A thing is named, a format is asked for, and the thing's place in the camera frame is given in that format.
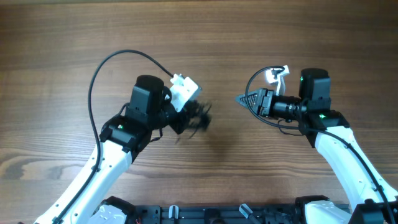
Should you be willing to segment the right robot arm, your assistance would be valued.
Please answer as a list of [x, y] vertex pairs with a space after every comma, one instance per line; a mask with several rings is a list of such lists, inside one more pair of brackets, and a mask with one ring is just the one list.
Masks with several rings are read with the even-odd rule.
[[324, 157], [337, 176], [352, 209], [347, 212], [323, 195], [299, 197], [295, 201], [295, 223], [397, 223], [397, 190], [378, 173], [358, 145], [349, 122], [331, 109], [330, 77], [326, 70], [301, 71], [297, 97], [286, 96], [284, 77], [288, 66], [270, 66], [263, 74], [275, 89], [245, 92], [236, 101], [259, 121], [290, 135], [305, 136]]

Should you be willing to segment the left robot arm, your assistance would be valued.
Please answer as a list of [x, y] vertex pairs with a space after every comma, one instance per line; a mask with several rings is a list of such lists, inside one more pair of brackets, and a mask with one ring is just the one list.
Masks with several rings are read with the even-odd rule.
[[174, 75], [172, 86], [152, 75], [141, 75], [130, 102], [104, 124], [90, 160], [62, 196], [36, 223], [135, 223], [135, 206], [105, 198], [121, 174], [155, 139], [154, 130], [170, 126], [177, 134], [189, 127], [203, 108], [195, 99], [201, 87], [189, 77]]

